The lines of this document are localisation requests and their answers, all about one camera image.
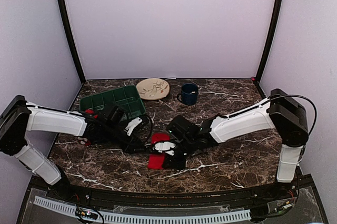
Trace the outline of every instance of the red cloth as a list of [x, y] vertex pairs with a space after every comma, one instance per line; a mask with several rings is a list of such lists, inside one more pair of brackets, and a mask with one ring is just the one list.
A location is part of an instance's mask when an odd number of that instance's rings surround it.
[[[170, 140], [170, 136], [164, 133], [156, 133], [151, 137], [151, 143], [155, 144], [158, 141], [168, 141]], [[148, 160], [148, 168], [154, 170], [163, 170], [163, 163], [165, 160], [165, 153], [162, 154], [150, 154], [150, 158]]]

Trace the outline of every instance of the brown marble surface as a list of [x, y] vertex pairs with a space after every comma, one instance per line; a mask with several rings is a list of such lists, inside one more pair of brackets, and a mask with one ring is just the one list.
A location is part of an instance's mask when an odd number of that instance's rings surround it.
[[[90, 80], [82, 88], [79, 100], [140, 80]], [[261, 100], [250, 80], [246, 79], [177, 79], [168, 80], [170, 94], [156, 101], [144, 101], [147, 114], [154, 121], [154, 133], [165, 132], [176, 116], [184, 115], [200, 124], [216, 114], [229, 114]], [[184, 83], [195, 83], [200, 92], [194, 106], [176, 100]], [[89, 146], [76, 138], [62, 135], [52, 148], [50, 159], [64, 168], [74, 185], [107, 190], [151, 193], [210, 192], [272, 183], [281, 150], [281, 138], [275, 130], [263, 130], [231, 139], [217, 147], [189, 157], [187, 169], [149, 170], [148, 154], [125, 154], [118, 146]]]

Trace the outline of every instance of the green tray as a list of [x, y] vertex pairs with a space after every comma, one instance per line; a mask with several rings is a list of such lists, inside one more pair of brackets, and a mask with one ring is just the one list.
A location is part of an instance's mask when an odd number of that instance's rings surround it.
[[135, 86], [125, 86], [84, 97], [80, 100], [80, 111], [86, 111], [87, 109], [97, 111], [110, 104], [117, 104], [121, 109], [125, 110], [128, 119], [136, 118], [146, 112]]

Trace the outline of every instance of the round plate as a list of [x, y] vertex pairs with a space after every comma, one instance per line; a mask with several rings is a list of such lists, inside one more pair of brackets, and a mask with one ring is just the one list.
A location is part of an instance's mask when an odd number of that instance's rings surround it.
[[160, 78], [147, 78], [137, 84], [137, 90], [142, 99], [157, 100], [165, 98], [170, 92], [170, 85]]

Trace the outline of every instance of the dark blue cup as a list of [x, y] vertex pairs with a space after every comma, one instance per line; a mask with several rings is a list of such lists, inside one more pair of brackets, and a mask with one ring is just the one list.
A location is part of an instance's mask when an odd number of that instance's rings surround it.
[[184, 84], [181, 88], [181, 93], [177, 95], [177, 100], [188, 106], [194, 105], [196, 103], [197, 98], [198, 98], [198, 86], [190, 83]]

